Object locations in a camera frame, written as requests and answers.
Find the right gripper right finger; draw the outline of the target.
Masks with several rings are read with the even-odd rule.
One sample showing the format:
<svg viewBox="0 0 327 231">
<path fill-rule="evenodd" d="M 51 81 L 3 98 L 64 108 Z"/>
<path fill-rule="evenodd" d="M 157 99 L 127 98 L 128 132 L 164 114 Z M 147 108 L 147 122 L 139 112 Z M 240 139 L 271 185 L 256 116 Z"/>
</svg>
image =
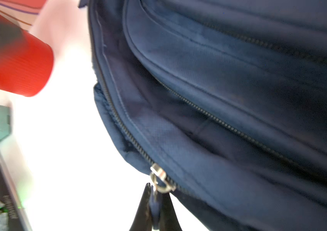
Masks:
<svg viewBox="0 0 327 231">
<path fill-rule="evenodd" d="M 162 196 L 162 207 L 159 219 L 160 231 L 182 231 L 179 224 L 170 194 L 166 193 Z"/>
</svg>

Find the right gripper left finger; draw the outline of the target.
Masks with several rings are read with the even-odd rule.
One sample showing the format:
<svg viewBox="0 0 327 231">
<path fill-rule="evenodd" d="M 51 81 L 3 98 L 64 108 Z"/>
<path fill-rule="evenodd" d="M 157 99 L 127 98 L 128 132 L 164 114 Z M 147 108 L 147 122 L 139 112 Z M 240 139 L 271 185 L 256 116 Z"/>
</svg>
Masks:
<svg viewBox="0 0 327 231">
<path fill-rule="evenodd" d="M 150 210 L 151 184 L 145 185 L 130 231 L 152 231 L 152 213 Z"/>
</svg>

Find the navy blue backpack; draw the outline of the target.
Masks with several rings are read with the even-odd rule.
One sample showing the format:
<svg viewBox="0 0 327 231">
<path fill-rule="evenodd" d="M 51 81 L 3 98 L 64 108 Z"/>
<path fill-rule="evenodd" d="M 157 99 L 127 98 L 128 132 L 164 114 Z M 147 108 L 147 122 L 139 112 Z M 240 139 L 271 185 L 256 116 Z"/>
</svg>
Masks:
<svg viewBox="0 0 327 231">
<path fill-rule="evenodd" d="M 327 231 L 327 1 L 80 1 L 121 156 L 211 231 Z"/>
</svg>

